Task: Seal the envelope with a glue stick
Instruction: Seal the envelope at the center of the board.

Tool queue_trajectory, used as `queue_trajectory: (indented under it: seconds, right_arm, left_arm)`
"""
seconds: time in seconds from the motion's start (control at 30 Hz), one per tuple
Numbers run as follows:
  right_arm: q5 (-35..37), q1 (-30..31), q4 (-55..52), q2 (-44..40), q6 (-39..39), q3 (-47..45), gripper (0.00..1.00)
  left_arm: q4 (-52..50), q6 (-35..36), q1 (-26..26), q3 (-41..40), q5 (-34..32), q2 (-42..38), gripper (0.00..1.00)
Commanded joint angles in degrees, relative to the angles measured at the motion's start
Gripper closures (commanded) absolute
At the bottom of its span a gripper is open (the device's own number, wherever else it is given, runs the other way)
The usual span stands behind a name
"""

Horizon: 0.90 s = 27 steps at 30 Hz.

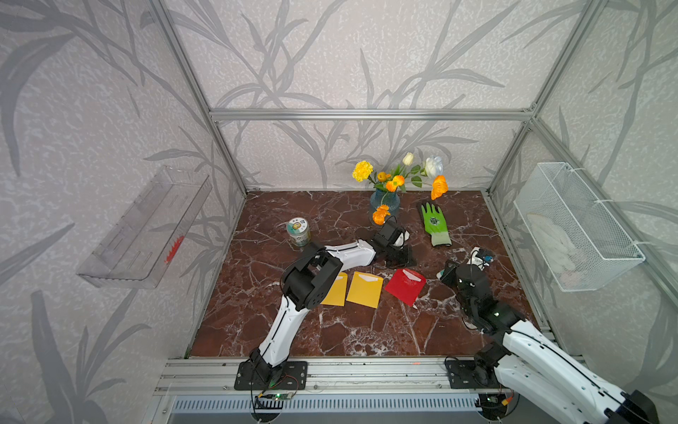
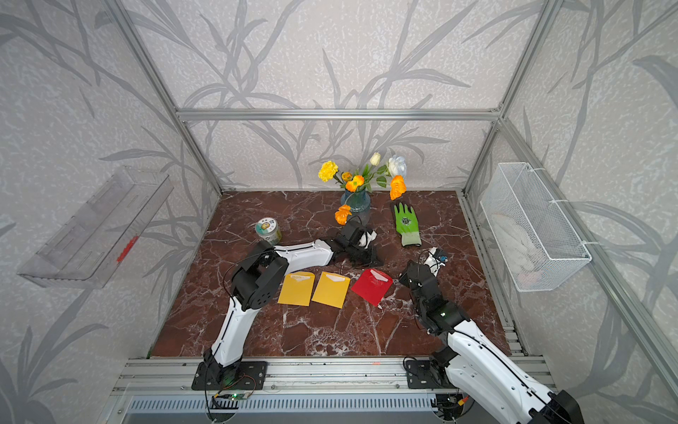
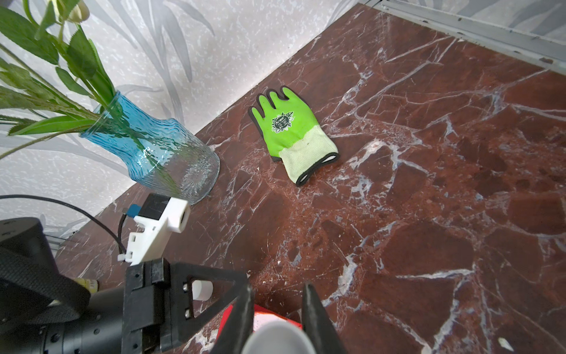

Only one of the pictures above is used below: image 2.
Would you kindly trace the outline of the red envelope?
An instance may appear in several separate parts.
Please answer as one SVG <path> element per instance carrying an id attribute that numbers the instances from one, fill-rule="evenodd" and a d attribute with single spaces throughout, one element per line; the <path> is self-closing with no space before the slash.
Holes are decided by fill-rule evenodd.
<path id="1" fill-rule="evenodd" d="M 357 282 L 351 286 L 356 293 L 369 304 L 379 307 L 382 299 L 393 284 L 393 278 L 376 269 L 364 270 Z"/>

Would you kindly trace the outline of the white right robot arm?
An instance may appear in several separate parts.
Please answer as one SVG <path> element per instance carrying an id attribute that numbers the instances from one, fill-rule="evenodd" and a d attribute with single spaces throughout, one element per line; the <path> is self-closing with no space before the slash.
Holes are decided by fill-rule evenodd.
<path id="1" fill-rule="evenodd" d="M 470 316 L 443 297 L 425 263 L 409 261 L 398 282 L 411 291 L 418 320 L 445 346 L 429 357 L 428 379 L 461 390 L 501 423 L 582 423 L 577 401 L 549 390 L 523 371 L 480 330 Z"/>

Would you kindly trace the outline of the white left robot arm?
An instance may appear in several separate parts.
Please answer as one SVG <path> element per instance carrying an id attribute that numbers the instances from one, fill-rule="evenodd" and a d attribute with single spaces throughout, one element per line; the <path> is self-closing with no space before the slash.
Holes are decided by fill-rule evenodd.
<path id="1" fill-rule="evenodd" d="M 379 266 L 376 237 L 375 230 L 353 218 L 333 238 L 294 246 L 258 242 L 235 267 L 229 308 L 215 342 L 203 354 L 203 363 L 215 376 L 237 369 L 254 319 L 292 272 L 327 266 L 344 256 L 356 266 Z"/>

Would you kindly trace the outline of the large yellow envelope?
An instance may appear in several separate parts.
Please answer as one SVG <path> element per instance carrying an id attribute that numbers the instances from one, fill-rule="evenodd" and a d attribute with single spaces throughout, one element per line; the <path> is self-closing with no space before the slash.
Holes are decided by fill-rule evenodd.
<path id="1" fill-rule="evenodd" d="M 350 282 L 349 277 L 323 272 L 312 296 L 312 301 L 341 309 Z"/>

